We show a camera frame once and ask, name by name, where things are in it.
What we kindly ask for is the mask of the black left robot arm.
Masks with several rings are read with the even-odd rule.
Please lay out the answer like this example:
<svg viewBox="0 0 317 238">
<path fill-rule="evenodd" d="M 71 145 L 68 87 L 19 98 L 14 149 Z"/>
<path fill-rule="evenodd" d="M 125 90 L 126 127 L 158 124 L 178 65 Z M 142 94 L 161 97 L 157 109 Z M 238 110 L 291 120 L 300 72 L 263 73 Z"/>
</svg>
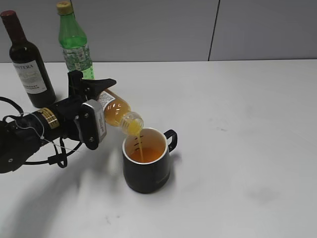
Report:
<svg viewBox="0 0 317 238">
<path fill-rule="evenodd" d="M 67 166 L 67 157 L 85 144 L 98 148 L 106 136 L 104 110 L 99 95 L 116 84 L 114 79 L 88 80 L 75 70 L 68 73 L 68 97 L 50 106 L 26 114 L 14 101 L 1 101 L 15 107 L 19 115 L 4 117 L 0 122 L 0 172 L 13 172 L 23 165 L 57 164 Z M 48 143 L 59 139 L 60 151 L 45 161 L 28 159 Z"/>
</svg>

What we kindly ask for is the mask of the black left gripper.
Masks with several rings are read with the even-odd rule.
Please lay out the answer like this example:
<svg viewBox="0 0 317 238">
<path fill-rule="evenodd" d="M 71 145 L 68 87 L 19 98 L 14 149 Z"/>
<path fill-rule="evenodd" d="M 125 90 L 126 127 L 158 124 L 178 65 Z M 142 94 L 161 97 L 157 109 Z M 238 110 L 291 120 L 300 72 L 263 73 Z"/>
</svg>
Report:
<svg viewBox="0 0 317 238">
<path fill-rule="evenodd" d="M 78 70 L 71 71 L 67 75 L 68 101 L 73 104 L 83 103 L 88 99 L 97 99 L 105 89 L 116 84 L 116 80 L 111 78 L 100 80 L 83 79 L 83 73 Z"/>
</svg>

